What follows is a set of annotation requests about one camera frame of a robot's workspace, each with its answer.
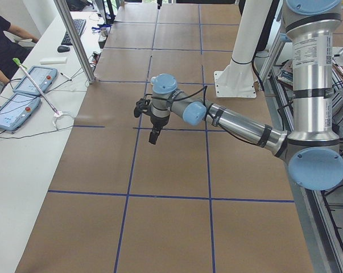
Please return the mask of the teach pendant tablet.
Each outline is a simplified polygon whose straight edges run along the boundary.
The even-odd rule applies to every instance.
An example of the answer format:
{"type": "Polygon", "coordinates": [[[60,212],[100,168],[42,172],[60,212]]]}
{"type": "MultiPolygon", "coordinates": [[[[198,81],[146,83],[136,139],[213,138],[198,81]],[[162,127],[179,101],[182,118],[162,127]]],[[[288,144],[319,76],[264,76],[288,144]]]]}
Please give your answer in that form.
{"type": "MultiPolygon", "coordinates": [[[[56,68],[34,65],[28,70],[28,73],[43,93],[47,93],[49,92],[49,86],[57,77],[58,70],[56,68]]],[[[38,90],[26,76],[18,82],[13,92],[40,96],[38,90]]]]}
{"type": "Polygon", "coordinates": [[[29,94],[15,93],[0,107],[0,129],[15,131],[40,105],[41,99],[29,94]]]}

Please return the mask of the aluminium frame post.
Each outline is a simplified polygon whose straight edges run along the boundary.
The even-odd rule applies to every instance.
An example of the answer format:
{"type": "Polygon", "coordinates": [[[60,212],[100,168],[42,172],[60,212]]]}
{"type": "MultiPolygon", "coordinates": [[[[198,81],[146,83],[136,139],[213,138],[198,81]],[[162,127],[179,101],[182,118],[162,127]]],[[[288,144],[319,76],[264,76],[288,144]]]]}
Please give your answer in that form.
{"type": "Polygon", "coordinates": [[[65,29],[69,34],[72,45],[74,47],[75,53],[78,57],[80,65],[86,75],[88,83],[92,84],[95,82],[96,78],[94,76],[92,67],[89,64],[88,57],[86,55],[85,49],[82,45],[79,34],[76,31],[75,25],[67,3],[65,0],[54,0],[55,6],[60,14],[60,17],[65,25],[65,29]]]}

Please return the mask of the lower teach pendant tablet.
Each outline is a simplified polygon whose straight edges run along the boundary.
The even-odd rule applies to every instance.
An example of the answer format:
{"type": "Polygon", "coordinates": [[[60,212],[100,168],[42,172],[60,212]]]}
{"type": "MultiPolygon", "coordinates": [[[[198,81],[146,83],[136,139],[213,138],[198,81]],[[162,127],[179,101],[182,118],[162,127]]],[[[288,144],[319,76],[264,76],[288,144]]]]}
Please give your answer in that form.
{"type": "Polygon", "coordinates": [[[15,93],[0,107],[0,129],[15,131],[40,105],[41,99],[29,94],[15,93]]]}

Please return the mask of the metal rod with green tip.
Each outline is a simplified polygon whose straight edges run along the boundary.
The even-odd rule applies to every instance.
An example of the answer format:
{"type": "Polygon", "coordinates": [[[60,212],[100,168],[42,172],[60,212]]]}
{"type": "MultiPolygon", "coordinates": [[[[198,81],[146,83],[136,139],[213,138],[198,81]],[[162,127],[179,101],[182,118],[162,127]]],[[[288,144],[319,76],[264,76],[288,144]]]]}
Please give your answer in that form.
{"type": "Polygon", "coordinates": [[[30,74],[27,72],[26,67],[20,62],[18,58],[13,58],[13,62],[23,71],[25,76],[32,82],[34,87],[38,90],[38,92],[42,95],[42,97],[45,99],[47,104],[51,107],[51,109],[54,111],[54,117],[55,118],[60,118],[62,115],[66,115],[65,112],[58,110],[46,97],[46,95],[43,93],[41,88],[38,86],[38,84],[35,82],[35,80],[30,76],[30,74]]]}

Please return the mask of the white foam block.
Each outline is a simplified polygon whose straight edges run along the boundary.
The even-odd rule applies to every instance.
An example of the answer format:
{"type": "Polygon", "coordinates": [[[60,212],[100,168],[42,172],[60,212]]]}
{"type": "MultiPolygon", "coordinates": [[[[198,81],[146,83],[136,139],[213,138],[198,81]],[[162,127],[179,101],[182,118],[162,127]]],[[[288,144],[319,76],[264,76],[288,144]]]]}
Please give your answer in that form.
{"type": "Polygon", "coordinates": [[[40,64],[65,64],[67,57],[45,57],[39,60],[40,64]]]}

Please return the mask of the upper teach pendant tablet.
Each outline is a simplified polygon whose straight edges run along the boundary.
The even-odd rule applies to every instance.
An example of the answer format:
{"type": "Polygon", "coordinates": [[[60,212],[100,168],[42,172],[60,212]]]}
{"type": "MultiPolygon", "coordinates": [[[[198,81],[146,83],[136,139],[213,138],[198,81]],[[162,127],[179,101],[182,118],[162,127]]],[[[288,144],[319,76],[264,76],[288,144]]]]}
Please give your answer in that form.
{"type": "MultiPolygon", "coordinates": [[[[43,93],[47,93],[49,92],[49,86],[57,77],[58,70],[56,68],[34,65],[28,70],[28,73],[43,93]]],[[[40,96],[38,90],[26,76],[18,82],[13,92],[40,96]]]]}

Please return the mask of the black computer mouse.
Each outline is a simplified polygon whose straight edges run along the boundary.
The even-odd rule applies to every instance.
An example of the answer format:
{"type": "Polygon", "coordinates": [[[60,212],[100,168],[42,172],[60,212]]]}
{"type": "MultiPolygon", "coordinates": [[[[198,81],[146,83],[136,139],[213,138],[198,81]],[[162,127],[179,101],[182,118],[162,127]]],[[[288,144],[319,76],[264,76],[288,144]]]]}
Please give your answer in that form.
{"type": "Polygon", "coordinates": [[[58,53],[65,53],[70,51],[70,47],[67,45],[60,45],[57,48],[58,53]]]}

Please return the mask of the white column pedestal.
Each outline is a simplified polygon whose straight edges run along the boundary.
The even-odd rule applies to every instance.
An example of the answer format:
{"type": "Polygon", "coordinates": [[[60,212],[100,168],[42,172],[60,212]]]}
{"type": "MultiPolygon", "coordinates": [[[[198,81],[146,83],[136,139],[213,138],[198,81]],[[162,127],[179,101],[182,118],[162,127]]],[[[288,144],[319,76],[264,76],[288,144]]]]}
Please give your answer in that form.
{"type": "Polygon", "coordinates": [[[229,65],[214,72],[219,98],[255,98],[252,65],[259,38],[269,15],[275,16],[279,1],[244,1],[241,21],[229,65]]]}

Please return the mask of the seated person in black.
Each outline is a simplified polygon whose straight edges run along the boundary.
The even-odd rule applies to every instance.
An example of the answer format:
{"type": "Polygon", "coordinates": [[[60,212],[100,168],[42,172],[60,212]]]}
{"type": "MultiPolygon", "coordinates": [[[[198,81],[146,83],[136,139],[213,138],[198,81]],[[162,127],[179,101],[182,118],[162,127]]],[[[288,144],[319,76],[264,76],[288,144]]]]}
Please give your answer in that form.
{"type": "Polygon", "coordinates": [[[30,51],[11,41],[4,34],[5,31],[22,39],[30,39],[33,43],[37,43],[39,39],[0,16],[0,82],[6,85],[18,70],[18,66],[13,62],[13,59],[18,58],[20,61],[24,61],[30,51]]]}

